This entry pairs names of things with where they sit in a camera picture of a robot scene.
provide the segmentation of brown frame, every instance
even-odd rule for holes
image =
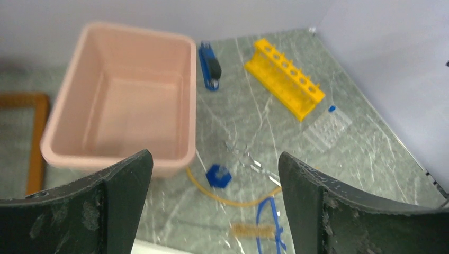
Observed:
[[[30,165],[26,184],[26,195],[29,195],[43,189],[45,161],[40,150],[40,141],[47,123],[50,108],[48,96],[43,93],[0,94],[0,110],[3,108],[23,107],[31,107],[34,109]]]

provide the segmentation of gray wall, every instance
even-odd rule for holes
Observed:
[[[195,40],[305,28],[334,0],[0,0],[0,57],[65,64],[82,26],[102,20],[187,34]]]
[[[318,33],[449,192],[449,1],[338,0]]]
[[[0,59],[65,64],[81,27],[120,22],[223,39],[317,26],[412,154],[449,192],[447,0],[0,0]]]

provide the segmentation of pink plastic bin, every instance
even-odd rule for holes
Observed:
[[[196,46],[172,33],[94,23],[82,32],[41,142],[55,167],[99,170],[142,149],[153,176],[195,156]]]

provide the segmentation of marble countertop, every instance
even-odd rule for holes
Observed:
[[[266,177],[239,164],[227,150],[225,140],[247,146],[264,168],[277,172],[277,160],[287,151],[300,160],[366,192],[392,200],[433,207],[444,201],[431,180],[397,140],[354,82],[333,59],[320,40],[307,30],[266,34],[271,44],[292,59],[304,74],[326,93],[302,122],[273,97],[243,64],[254,53],[254,42],[262,36],[228,39],[212,43],[222,67],[220,89],[205,89],[197,67],[196,158],[193,175],[207,186],[205,171],[212,164],[226,165],[233,179],[224,190],[214,190],[236,202],[248,202],[273,190]],[[52,100],[64,76],[64,68],[0,74],[0,91],[41,90]],[[336,105],[350,120],[336,143],[322,149],[304,133]],[[46,187],[51,188],[83,176],[75,170],[47,168]],[[282,239],[294,253],[282,194],[275,197],[284,227]],[[185,172],[168,179],[153,179],[142,212],[137,238],[191,253],[257,253],[255,239],[236,239],[233,223],[255,224],[256,207],[236,208],[202,194]],[[272,223],[264,211],[262,223]],[[265,253],[275,253],[274,241],[263,241]]]

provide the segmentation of yellow rack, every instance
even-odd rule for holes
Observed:
[[[244,68],[302,121],[325,93],[266,39],[256,41],[254,46],[256,52]]]

